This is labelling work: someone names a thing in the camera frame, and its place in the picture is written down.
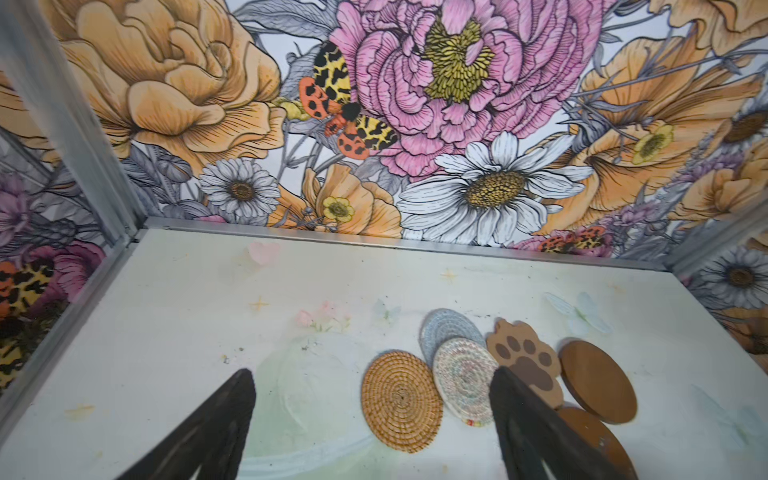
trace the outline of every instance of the yellow flower center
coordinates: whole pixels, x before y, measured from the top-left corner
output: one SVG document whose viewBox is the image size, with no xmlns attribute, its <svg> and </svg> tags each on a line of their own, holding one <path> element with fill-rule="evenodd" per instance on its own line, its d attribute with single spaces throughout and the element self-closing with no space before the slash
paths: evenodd
<svg viewBox="0 0 768 480">
<path fill-rule="evenodd" d="M 234 181 L 230 184 L 230 194 L 241 202 L 253 200 L 255 193 L 253 187 L 245 182 Z"/>
<path fill-rule="evenodd" d="M 499 207 L 517 197 L 525 187 L 525 179 L 517 172 L 498 172 L 480 177 L 465 194 L 473 207 Z"/>
<path fill-rule="evenodd" d="M 674 140 L 673 131 L 674 126 L 664 125 L 659 127 L 653 134 L 642 137 L 634 145 L 632 163 L 641 165 L 656 160 L 657 155 Z"/>
<path fill-rule="evenodd" d="M 752 270 L 743 266 L 728 270 L 726 276 L 728 277 L 728 283 L 739 288 L 747 288 L 755 283 L 755 274 L 752 273 Z"/>
<path fill-rule="evenodd" d="M 467 49 L 480 41 L 480 24 L 467 22 L 462 33 L 448 35 L 441 21 L 436 20 L 426 38 L 424 57 L 432 61 L 435 79 L 424 89 L 432 98 L 456 102 L 467 101 L 488 77 L 493 51 L 482 47 L 477 58 L 467 65 Z"/>
<path fill-rule="evenodd" d="M 734 121 L 723 138 L 727 144 L 737 144 L 760 131 L 768 124 L 768 111 L 756 111 L 740 120 Z"/>
<path fill-rule="evenodd" d="M 349 205 L 346 198 L 328 197 L 323 200 L 323 215 L 329 220 L 335 220 L 339 223 L 348 222 L 355 214 L 355 209 Z"/>
</svg>

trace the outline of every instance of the paw pad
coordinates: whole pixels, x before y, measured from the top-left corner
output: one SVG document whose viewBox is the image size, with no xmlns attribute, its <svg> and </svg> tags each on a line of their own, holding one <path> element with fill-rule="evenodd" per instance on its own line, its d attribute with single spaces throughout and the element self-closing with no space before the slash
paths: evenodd
<svg viewBox="0 0 768 480">
<path fill-rule="evenodd" d="M 563 404 L 563 390 L 556 380 L 560 375 L 558 355 L 538 339 L 531 326 L 523 322 L 512 325 L 498 319 L 487 345 L 500 365 L 509 367 L 550 407 L 554 409 Z"/>
</svg>

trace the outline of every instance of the woven rattan coaster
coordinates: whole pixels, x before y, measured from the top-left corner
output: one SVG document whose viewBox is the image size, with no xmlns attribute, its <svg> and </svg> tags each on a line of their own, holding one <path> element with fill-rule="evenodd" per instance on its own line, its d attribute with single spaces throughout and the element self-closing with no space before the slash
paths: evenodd
<svg viewBox="0 0 768 480">
<path fill-rule="evenodd" d="M 454 310 L 438 308 L 427 314 L 422 326 L 419 343 L 427 365 L 432 366 L 435 352 L 446 341 L 454 338 L 470 339 L 485 345 L 478 327 L 467 317 Z"/>
<path fill-rule="evenodd" d="M 362 379 L 362 413 L 376 437 L 415 453 L 435 439 L 442 400 L 427 365 L 407 352 L 381 355 Z"/>
<path fill-rule="evenodd" d="M 467 339 L 450 339 L 437 349 L 432 373 L 445 406 L 464 423 L 493 422 L 488 390 L 498 363 L 488 350 Z"/>
</svg>

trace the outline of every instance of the pink peony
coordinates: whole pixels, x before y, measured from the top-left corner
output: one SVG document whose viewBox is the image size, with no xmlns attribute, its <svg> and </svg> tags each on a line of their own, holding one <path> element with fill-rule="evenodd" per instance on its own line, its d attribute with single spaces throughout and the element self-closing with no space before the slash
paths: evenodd
<svg viewBox="0 0 768 480">
<path fill-rule="evenodd" d="M 549 237 L 535 235 L 509 248 L 534 252 L 569 253 L 586 257 L 610 257 L 613 236 L 603 227 L 579 227 L 576 231 L 553 230 Z"/>
<path fill-rule="evenodd" d="M 353 100 L 399 132 L 382 162 L 424 177 L 440 154 L 544 125 L 591 60 L 613 2 L 348 0 L 330 38 Z"/>
<path fill-rule="evenodd" d="M 38 247 L 27 254 L 35 260 L 46 258 L 53 260 L 54 274 L 45 291 L 28 311 L 32 318 L 41 313 L 51 302 L 66 300 L 74 302 L 85 283 L 104 259 L 104 251 L 94 243 L 74 240 L 64 248 Z"/>
</svg>

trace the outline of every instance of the orange flower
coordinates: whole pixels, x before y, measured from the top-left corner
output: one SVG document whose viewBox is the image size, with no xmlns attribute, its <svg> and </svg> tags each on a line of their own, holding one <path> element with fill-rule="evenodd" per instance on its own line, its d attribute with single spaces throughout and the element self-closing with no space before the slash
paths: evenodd
<svg viewBox="0 0 768 480">
<path fill-rule="evenodd" d="M 765 0 L 650 0 L 648 10 L 659 13 L 670 7 L 669 23 L 698 26 L 697 47 L 718 55 L 751 38 L 768 35 L 768 2 Z"/>
<path fill-rule="evenodd" d="M 706 55 L 707 51 L 696 49 L 695 30 L 689 38 L 672 37 L 669 42 L 638 38 L 604 67 L 605 77 L 590 71 L 581 88 L 600 88 L 609 78 L 612 84 L 636 80 L 652 61 L 657 68 L 672 69 Z M 737 64 L 743 66 L 749 60 L 740 58 Z M 760 91 L 761 77 L 751 75 L 725 83 L 732 74 L 724 68 L 711 68 L 698 78 L 696 71 L 685 68 L 601 94 L 600 100 L 609 104 L 641 102 L 624 111 L 601 111 L 617 130 L 630 137 L 608 130 L 583 151 L 574 152 L 569 163 L 591 166 L 594 174 L 582 182 L 586 188 L 580 194 L 555 202 L 564 209 L 550 214 L 538 234 L 590 225 L 633 203 L 641 188 L 652 194 L 667 184 L 703 138 L 710 136 L 707 152 L 717 147 L 730 128 L 731 116 L 745 99 Z"/>
<path fill-rule="evenodd" d="M 70 68 L 119 158 L 156 144 L 199 175 L 221 158 L 264 158 L 283 145 L 275 61 L 218 0 L 41 0 Z M 51 150 L 7 79 L 0 126 Z M 45 160 L 56 161 L 54 153 Z"/>
<path fill-rule="evenodd" d="M 400 238 L 400 212 L 392 204 L 392 195 L 373 182 L 360 182 L 350 172 L 349 167 L 332 165 L 321 187 L 316 173 L 307 168 L 304 198 L 279 186 L 280 205 L 266 225 Z"/>
<path fill-rule="evenodd" d="M 714 218 L 725 220 L 733 212 L 752 203 L 768 185 L 768 141 L 752 149 L 750 158 L 738 171 L 712 170 L 688 189 L 670 213 L 672 220 L 689 220 L 693 227 Z"/>
</svg>

